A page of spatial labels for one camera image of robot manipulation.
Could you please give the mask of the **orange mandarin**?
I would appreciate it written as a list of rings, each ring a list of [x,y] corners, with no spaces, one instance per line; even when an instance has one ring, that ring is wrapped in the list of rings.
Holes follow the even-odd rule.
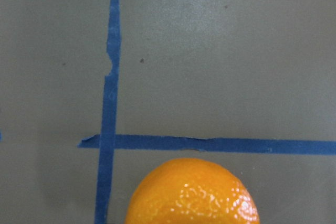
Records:
[[[239,178],[198,158],[155,168],[133,193],[125,223],[259,223],[257,207]]]

